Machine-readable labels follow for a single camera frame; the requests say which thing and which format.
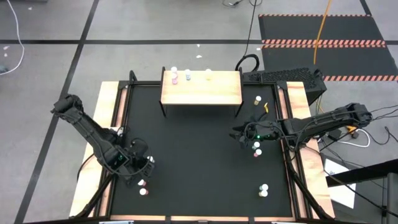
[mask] striped tape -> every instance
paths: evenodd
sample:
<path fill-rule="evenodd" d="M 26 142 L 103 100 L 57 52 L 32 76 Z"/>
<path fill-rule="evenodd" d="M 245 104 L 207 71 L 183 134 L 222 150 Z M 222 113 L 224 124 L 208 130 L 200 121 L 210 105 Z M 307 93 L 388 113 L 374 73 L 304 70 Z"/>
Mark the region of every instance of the striped tape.
<path fill-rule="evenodd" d="M 304 39 L 266 39 L 262 40 L 263 44 L 315 44 L 317 40 Z M 333 45 L 385 45 L 383 40 L 319 40 L 318 44 L 333 44 Z"/>
<path fill-rule="evenodd" d="M 318 44 L 318 48 L 376 48 L 386 47 L 385 45 L 365 45 L 365 44 Z M 315 44 L 264 44 L 266 48 L 315 48 Z"/>
<path fill-rule="evenodd" d="M 263 16 L 307 16 L 307 17 L 315 17 L 320 16 L 323 17 L 323 14 L 259 14 L 259 17 Z M 347 14 L 347 15 L 326 15 L 328 17 L 371 17 L 372 15 L 368 14 Z"/>
<path fill-rule="evenodd" d="M 326 75 L 323 81 L 398 81 L 398 75 Z"/>

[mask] gray floor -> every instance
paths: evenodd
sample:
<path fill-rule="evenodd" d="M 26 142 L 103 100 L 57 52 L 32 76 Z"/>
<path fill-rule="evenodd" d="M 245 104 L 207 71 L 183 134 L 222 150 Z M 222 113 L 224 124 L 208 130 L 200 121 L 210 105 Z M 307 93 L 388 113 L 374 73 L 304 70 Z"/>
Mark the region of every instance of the gray floor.
<path fill-rule="evenodd" d="M 93 0 L 14 2 L 23 39 L 79 39 Z M 398 40 L 395 0 L 367 0 L 386 40 Z M 327 0 L 264 0 L 256 14 L 322 14 Z M 213 0 L 100 0 L 88 39 L 245 39 L 252 7 L 243 1 L 230 9 Z M 364 14 L 359 0 L 334 0 L 330 14 Z M 0 39 L 15 39 L 14 18 L 0 2 Z M 252 39 L 260 39 L 254 20 Z M 0 45 L 0 64 L 13 67 L 21 54 L 18 45 Z M 59 97 L 76 45 L 26 45 L 25 59 L 12 74 L 0 77 L 0 223 L 13 223 L 50 124 L 52 104 Z M 249 53 L 261 56 L 260 45 Z M 86 45 L 78 62 L 70 93 L 81 97 L 93 115 L 102 81 L 126 79 L 133 69 L 140 80 L 159 80 L 162 66 L 192 70 L 233 70 L 245 45 Z M 389 46 L 398 60 L 398 46 Z M 246 62 L 250 70 L 253 62 Z M 396 82 L 327 82 L 322 106 L 332 110 L 349 102 L 369 110 L 398 104 Z M 398 136 L 395 119 L 382 119 L 367 130 L 382 141 L 384 126 Z M 364 136 L 358 140 L 366 143 Z M 25 222 L 67 218 L 76 186 L 85 141 L 64 121 L 55 130 Z M 398 158 L 396 142 L 368 148 L 343 144 L 331 147 L 343 158 L 362 165 Z"/>

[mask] white cable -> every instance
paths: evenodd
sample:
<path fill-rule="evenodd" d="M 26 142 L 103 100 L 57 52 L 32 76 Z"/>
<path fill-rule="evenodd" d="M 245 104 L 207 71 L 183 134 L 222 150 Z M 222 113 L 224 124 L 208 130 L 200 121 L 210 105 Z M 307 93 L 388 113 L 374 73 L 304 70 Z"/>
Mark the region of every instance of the white cable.
<path fill-rule="evenodd" d="M 364 131 L 362 129 L 358 129 L 357 131 L 362 131 L 363 133 L 365 133 L 366 137 L 368 137 L 368 143 L 365 146 L 357 145 L 357 144 L 354 144 L 351 142 L 344 142 L 344 141 L 337 141 L 337 142 L 340 142 L 343 144 L 349 144 L 349 145 L 356 146 L 356 147 L 369 147 L 369 145 L 371 144 L 371 138 L 369 137 L 369 135 L 366 133 L 366 131 Z"/>
<path fill-rule="evenodd" d="M 17 14 L 15 13 L 14 8 L 12 7 L 10 0 L 7 0 L 7 2 L 8 2 L 8 5 L 10 5 L 11 11 L 14 14 L 14 17 L 15 17 L 15 22 L 17 24 L 17 36 L 18 36 L 19 44 L 22 47 L 22 55 L 21 55 L 21 59 L 19 60 L 19 63 L 17 64 L 17 66 L 15 68 L 11 69 L 8 72 L 0 73 L 0 75 L 5 75 L 5 74 L 8 74 L 8 73 L 11 73 L 11 72 L 15 71 L 21 65 L 22 60 L 24 59 L 24 54 L 25 54 L 25 47 L 24 47 L 24 45 L 21 42 L 21 38 L 19 37 L 19 24 L 18 24 Z"/>

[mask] table leg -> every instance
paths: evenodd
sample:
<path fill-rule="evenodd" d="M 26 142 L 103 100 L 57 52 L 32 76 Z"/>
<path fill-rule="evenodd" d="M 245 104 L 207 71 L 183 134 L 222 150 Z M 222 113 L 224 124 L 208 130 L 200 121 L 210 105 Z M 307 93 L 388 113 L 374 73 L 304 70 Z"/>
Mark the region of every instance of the table leg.
<path fill-rule="evenodd" d="M 242 101 L 242 103 L 239 105 L 238 111 L 235 114 L 235 118 L 238 116 L 239 112 L 241 111 L 243 103 L 244 103 L 244 101 Z"/>
<path fill-rule="evenodd" d="M 166 117 L 166 112 L 164 111 L 162 102 L 159 101 L 160 108 L 162 108 L 163 116 Z"/>

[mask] white paper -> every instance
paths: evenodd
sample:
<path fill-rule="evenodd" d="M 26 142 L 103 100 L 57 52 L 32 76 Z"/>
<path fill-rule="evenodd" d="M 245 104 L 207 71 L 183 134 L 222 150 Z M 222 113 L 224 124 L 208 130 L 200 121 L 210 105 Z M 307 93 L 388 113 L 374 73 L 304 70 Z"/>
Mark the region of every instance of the white paper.
<path fill-rule="evenodd" d="M 325 171 L 328 172 L 330 175 L 339 174 L 341 172 L 349 171 L 346 167 L 337 164 L 329 159 L 325 161 Z M 356 184 L 349 184 L 353 190 L 355 190 Z M 345 205 L 349 208 L 354 208 L 354 201 L 355 201 L 355 193 L 352 192 L 349 188 L 344 185 L 337 186 L 337 187 L 329 187 L 329 194 L 330 198 L 335 202 L 338 202 L 342 205 Z"/>

